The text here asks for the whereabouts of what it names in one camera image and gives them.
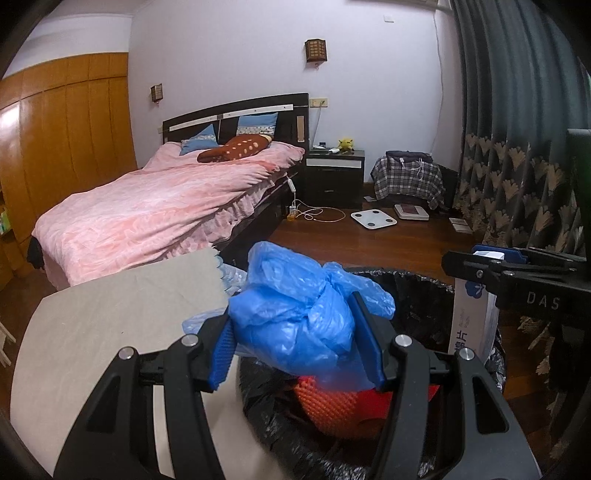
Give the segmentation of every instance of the white wall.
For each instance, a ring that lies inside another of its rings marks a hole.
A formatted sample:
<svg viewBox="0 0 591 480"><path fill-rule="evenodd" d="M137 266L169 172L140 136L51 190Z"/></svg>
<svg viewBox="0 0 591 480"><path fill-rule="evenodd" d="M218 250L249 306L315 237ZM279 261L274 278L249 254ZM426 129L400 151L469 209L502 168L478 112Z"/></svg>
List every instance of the white wall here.
<svg viewBox="0 0 591 480"><path fill-rule="evenodd" d="M46 18L31 32L5 76L44 61L86 53L129 51L131 15Z"/></svg>
<svg viewBox="0 0 591 480"><path fill-rule="evenodd" d="M394 23L385 23L384 15ZM437 11L445 103L434 159L457 169L462 85L453 17ZM306 66L304 42L325 38L329 61ZM160 106L150 87L162 83ZM429 152L441 87L433 10L394 1L154 0L134 16L129 103L143 166L162 121L226 102L283 93L328 97L316 142L353 137L365 177L386 150ZM317 109L310 110L313 128Z"/></svg>

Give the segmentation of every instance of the wooden wardrobe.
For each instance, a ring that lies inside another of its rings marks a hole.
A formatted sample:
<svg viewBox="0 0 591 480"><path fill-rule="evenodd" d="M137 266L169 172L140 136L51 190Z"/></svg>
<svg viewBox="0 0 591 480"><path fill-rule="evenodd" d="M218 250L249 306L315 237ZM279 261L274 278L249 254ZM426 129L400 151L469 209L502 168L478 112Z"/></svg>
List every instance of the wooden wardrobe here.
<svg viewBox="0 0 591 480"><path fill-rule="evenodd" d="M0 82L0 212L12 226L0 239L0 288L7 270L30 271L28 243L43 213L137 169L127 63L127 53L80 55Z"/></svg>

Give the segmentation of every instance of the metal screw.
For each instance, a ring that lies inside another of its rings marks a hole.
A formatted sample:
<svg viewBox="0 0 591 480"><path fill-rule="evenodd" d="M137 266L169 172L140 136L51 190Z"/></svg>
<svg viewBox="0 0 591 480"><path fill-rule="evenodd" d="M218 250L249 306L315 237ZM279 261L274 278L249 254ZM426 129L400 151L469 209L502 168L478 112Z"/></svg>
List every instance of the metal screw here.
<svg viewBox="0 0 591 480"><path fill-rule="evenodd" d="M474 358L474 352L469 348L462 348L460 350L460 357L462 357L464 360L472 360Z"/></svg>
<svg viewBox="0 0 591 480"><path fill-rule="evenodd" d="M121 350L119 350L119 358L122 360L129 360L133 357L135 350L131 346L124 346Z"/></svg>
<svg viewBox="0 0 591 480"><path fill-rule="evenodd" d="M401 346L403 348L406 348L413 344L413 339L410 338L408 335L398 335L394 339L394 341L396 342L396 345Z"/></svg>
<svg viewBox="0 0 591 480"><path fill-rule="evenodd" d="M199 343L199 337L193 334L185 335L181 338L181 343L184 346L195 346Z"/></svg>

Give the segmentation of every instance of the gray table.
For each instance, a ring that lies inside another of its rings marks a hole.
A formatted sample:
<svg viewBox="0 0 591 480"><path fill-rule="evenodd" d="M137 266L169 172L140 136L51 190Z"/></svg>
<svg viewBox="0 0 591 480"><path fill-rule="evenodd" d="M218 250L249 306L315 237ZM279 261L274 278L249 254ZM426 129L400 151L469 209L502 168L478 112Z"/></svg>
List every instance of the gray table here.
<svg viewBox="0 0 591 480"><path fill-rule="evenodd" d="M117 351L165 349L181 322L228 303L215 250L205 249L67 288L45 298L27 328L12 384L11 422L53 474L78 412ZM242 414L237 359L228 379L203 402L222 469L240 480L283 479ZM154 391L160 471L173 476L162 387Z"/></svg>

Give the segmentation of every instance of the plaid cloth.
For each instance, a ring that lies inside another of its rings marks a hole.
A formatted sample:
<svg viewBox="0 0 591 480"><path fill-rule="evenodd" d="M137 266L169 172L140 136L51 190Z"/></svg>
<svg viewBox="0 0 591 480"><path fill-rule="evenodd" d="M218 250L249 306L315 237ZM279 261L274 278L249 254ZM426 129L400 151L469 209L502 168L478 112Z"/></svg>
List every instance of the plaid cloth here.
<svg viewBox="0 0 591 480"><path fill-rule="evenodd" d="M426 200L431 210L444 206L443 179L436 163L407 159L404 165L398 158L381 157L371 171L375 196L378 200L388 195L412 195Z"/></svg>

